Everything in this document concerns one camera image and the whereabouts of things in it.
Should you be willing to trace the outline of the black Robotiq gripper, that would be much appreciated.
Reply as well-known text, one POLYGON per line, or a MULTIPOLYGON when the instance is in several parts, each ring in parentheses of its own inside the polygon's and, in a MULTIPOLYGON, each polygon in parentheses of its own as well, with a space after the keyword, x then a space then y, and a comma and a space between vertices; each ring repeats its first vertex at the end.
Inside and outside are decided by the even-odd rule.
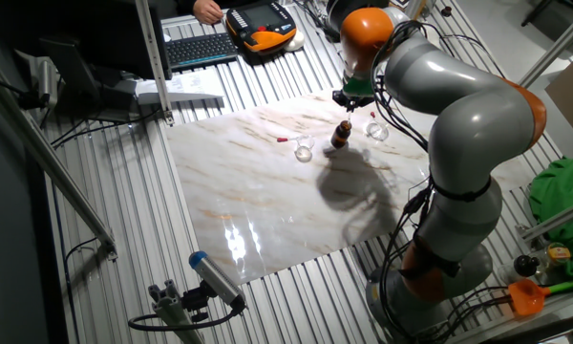
POLYGON ((349 97, 342 90, 333 91, 332 99, 338 105, 345 107, 345 114, 354 113, 356 108, 365 107, 373 103, 372 97, 349 97))

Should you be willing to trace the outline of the person hand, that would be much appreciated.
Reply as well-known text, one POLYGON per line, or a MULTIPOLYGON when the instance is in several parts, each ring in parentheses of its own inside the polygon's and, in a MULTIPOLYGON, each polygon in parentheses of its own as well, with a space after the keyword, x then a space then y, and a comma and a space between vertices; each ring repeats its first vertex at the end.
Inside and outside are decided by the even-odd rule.
POLYGON ((207 25, 213 25, 223 19, 223 11, 214 0, 196 0, 192 7, 196 19, 207 25))

